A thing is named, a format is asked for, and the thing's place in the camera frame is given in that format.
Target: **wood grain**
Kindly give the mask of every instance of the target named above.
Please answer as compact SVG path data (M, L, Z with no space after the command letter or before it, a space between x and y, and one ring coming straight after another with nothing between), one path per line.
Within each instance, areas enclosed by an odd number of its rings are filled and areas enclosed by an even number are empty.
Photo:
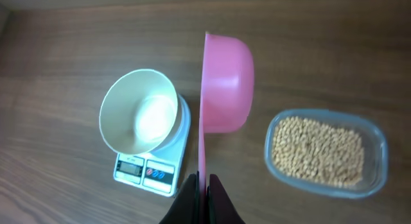
M10 11L0 3L0 35L2 34L3 28L6 25L9 13Z
M17 12L0 38L0 223L158 223L172 199L112 179L98 131L109 87L151 67L192 112L184 175L197 170L204 32L238 37L255 62L245 126L205 137L246 223L410 223L411 5L408 0L197 1ZM343 200L276 180L263 160L271 119L329 108L374 121L389 179Z

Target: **pink plastic bowl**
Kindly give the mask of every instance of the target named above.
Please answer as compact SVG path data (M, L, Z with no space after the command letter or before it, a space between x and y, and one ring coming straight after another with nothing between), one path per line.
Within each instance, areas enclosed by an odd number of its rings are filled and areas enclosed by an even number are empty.
M206 194L204 133L226 133L247 120L254 92L254 65L248 47L240 40L206 34L201 81L198 171L200 220Z

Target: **digital kitchen scale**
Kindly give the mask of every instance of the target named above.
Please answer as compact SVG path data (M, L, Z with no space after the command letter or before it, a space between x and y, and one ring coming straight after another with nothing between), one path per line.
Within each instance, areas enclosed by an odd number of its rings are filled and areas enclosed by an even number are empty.
M117 155L114 179L163 196L177 190L182 158L186 149L190 111L179 95L179 109L170 134L155 150L138 155Z

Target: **plastic container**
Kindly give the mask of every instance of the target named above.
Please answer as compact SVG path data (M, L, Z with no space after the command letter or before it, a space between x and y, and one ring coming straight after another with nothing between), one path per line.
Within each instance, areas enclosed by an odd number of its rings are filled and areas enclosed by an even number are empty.
M365 150L363 179L351 187L344 188L309 182L281 173L272 162L273 134L280 120L293 116L314 119L333 127L341 127L358 132L362 137ZM296 188L339 198L364 198L379 191L387 181L388 146L381 130L366 119L325 109L292 109L280 112L271 121L265 140L265 163L268 170L275 177Z

